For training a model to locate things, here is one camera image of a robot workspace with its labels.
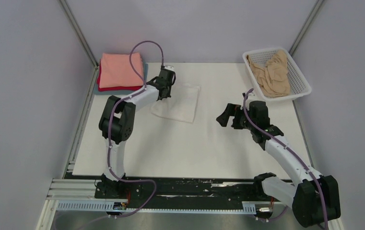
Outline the white t shirt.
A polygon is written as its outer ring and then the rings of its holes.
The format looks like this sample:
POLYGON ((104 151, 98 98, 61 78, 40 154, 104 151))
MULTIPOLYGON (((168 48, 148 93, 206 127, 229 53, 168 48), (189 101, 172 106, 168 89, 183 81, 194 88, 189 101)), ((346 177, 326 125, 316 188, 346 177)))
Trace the white t shirt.
POLYGON ((185 123, 193 123, 200 94, 200 86, 177 84, 172 87, 171 97, 152 104, 153 115, 185 123))

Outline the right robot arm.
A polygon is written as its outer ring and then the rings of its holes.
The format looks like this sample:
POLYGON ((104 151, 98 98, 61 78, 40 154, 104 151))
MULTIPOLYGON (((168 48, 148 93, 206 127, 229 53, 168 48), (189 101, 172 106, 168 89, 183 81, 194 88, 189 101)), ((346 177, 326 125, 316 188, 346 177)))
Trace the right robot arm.
POLYGON ((326 224, 341 216, 339 186, 331 176, 324 176, 307 165, 290 147, 284 133, 271 124, 264 101, 252 101, 248 106, 228 103, 216 121, 226 127, 229 118, 234 129, 247 129, 254 142, 271 155, 289 175, 292 183, 273 173, 256 176, 253 195, 259 200, 271 196, 291 208, 303 227, 326 224))

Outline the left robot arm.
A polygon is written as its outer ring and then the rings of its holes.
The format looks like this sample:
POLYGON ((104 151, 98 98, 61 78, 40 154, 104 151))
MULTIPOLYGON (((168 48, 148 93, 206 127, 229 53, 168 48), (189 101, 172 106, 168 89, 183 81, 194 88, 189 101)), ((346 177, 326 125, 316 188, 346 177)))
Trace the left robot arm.
POLYGON ((171 89, 176 81, 173 66, 162 66, 159 75, 146 86, 126 96, 110 96, 99 121, 99 129, 107 142, 106 168, 102 175, 104 188, 113 198, 125 195, 126 180, 124 156, 126 141, 130 138, 135 114, 141 108, 171 97, 171 89))

